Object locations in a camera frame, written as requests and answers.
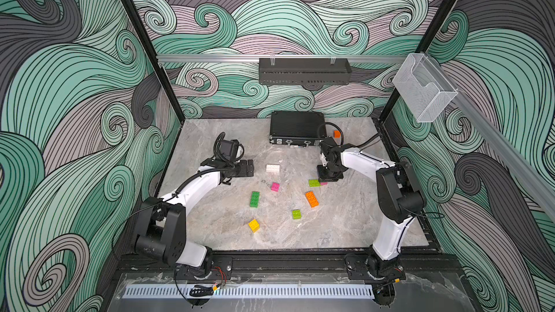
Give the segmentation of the yellow lego brick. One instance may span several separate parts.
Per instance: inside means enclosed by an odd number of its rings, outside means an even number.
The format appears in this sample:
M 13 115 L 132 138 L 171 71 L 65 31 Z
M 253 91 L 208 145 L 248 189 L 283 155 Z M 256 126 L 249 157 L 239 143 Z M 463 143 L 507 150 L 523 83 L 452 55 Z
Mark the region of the yellow lego brick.
M 256 219 L 251 220 L 248 223 L 248 226 L 253 233 L 257 232 L 260 229 L 260 224 Z

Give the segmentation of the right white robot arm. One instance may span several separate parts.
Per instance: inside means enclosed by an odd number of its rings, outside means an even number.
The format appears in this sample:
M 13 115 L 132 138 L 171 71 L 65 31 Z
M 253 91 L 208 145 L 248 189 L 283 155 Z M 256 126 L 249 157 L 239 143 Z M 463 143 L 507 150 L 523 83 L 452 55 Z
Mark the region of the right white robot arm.
M 355 170 L 376 184 L 382 221 L 370 248 L 367 267 L 381 276 L 387 270 L 398 272 L 397 258 L 403 239 L 426 206 L 413 167 L 374 157 L 350 144 L 321 147 L 320 160 L 317 172 L 321 182 L 339 181 L 344 172 Z

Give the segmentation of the orange long lego brick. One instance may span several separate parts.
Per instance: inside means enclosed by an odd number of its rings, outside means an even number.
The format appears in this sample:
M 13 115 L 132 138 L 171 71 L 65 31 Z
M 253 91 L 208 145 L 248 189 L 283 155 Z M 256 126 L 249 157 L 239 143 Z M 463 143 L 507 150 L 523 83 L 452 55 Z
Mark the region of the orange long lego brick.
M 315 208 L 319 205 L 319 201 L 313 191 L 306 192 L 305 197 L 307 202 L 309 203 L 310 208 Z

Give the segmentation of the white lego brick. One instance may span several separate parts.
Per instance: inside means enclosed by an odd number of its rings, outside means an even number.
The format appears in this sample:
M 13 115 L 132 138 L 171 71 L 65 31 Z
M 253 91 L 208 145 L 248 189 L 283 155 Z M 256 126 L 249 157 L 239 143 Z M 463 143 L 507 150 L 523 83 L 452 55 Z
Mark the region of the white lego brick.
M 267 164 L 266 171 L 268 173 L 280 173 L 280 165 L 276 164 Z

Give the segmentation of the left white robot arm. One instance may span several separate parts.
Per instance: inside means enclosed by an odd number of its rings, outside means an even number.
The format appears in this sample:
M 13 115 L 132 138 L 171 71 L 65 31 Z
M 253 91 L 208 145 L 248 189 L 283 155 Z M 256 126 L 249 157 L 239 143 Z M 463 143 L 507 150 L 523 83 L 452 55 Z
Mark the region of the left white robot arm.
M 203 267 L 209 256 L 207 247 L 186 237 L 186 218 L 193 207 L 210 191 L 233 178 L 254 176 L 254 161 L 240 160 L 232 165 L 207 159 L 198 172 L 176 190 L 161 198 L 146 199 L 136 212 L 131 246 L 136 254 L 163 262 Z

